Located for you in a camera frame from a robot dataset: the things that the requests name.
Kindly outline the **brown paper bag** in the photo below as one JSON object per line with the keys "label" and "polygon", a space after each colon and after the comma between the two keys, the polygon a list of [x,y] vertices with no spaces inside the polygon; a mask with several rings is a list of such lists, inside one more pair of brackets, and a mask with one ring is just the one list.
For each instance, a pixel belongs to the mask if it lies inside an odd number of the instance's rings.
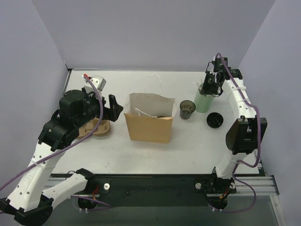
{"label": "brown paper bag", "polygon": [[130,93],[123,112],[131,140],[160,144],[170,142],[173,119],[177,112],[175,98],[147,93],[145,90],[142,93]]}

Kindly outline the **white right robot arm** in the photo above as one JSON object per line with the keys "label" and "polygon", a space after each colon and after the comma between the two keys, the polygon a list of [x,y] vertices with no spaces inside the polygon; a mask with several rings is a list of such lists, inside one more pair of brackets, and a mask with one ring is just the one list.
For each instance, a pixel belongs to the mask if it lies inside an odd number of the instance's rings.
{"label": "white right robot arm", "polygon": [[261,141],[268,123],[266,118],[260,117],[258,107],[251,104],[240,70],[229,68],[228,59],[220,53],[210,64],[213,67],[206,70],[199,92],[213,97],[225,94],[234,116],[234,122],[225,137],[228,151],[215,167],[216,176],[208,181],[209,188],[219,192],[225,187],[225,179],[233,178],[238,165],[257,167]]}

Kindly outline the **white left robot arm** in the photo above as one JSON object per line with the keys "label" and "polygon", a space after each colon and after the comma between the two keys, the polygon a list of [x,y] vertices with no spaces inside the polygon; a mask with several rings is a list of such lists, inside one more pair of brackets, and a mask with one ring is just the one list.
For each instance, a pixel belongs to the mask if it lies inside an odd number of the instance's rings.
{"label": "white left robot arm", "polygon": [[0,200],[0,210],[13,215],[23,226],[41,226],[53,209],[77,192],[89,194],[95,189],[95,175],[81,168],[68,179],[47,190],[48,178],[65,148],[75,146],[79,129],[94,118],[115,122],[123,107],[114,95],[109,95],[109,107],[105,99],[91,91],[70,90],[59,100],[59,108],[53,113],[38,137],[35,153],[28,168],[14,191]]}

